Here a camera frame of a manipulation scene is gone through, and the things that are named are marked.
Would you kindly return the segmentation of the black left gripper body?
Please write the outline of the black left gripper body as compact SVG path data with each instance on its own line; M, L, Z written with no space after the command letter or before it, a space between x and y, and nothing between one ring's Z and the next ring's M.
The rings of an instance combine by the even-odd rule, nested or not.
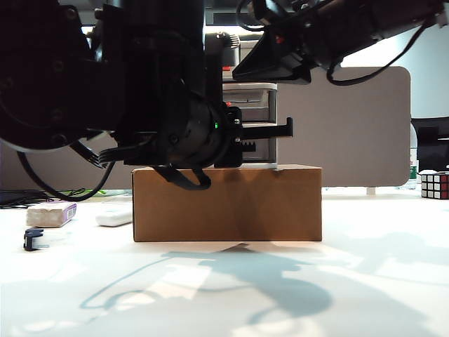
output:
M220 144L214 158L215 168L238 168L243 163L242 113L236 106L222 105L220 110Z

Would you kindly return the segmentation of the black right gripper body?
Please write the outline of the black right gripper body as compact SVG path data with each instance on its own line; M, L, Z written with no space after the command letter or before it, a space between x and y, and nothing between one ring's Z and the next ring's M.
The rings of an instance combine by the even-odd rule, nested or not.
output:
M341 6L307 6L288 11L276 22L276 62L290 76L309 76L321 67L332 75L342 61Z

